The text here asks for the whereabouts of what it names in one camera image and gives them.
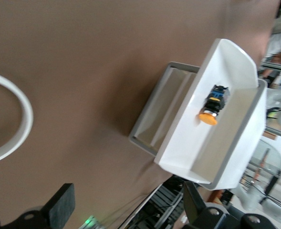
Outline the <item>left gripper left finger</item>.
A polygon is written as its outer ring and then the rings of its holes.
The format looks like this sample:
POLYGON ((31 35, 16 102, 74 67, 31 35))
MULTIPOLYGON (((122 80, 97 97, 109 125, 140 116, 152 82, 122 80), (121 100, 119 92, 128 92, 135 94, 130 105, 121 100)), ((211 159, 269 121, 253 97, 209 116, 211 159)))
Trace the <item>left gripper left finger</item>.
POLYGON ((48 219, 50 226, 65 226, 75 209, 74 184, 65 183, 50 199, 48 219))

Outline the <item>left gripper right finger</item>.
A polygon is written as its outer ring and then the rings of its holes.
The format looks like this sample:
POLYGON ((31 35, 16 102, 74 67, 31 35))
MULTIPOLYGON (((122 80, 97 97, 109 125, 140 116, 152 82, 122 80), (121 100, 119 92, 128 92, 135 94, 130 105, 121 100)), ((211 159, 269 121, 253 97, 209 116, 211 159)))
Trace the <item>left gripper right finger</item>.
POLYGON ((189 223, 192 224, 205 209, 205 202, 193 182, 184 182, 183 191, 184 210, 189 223))

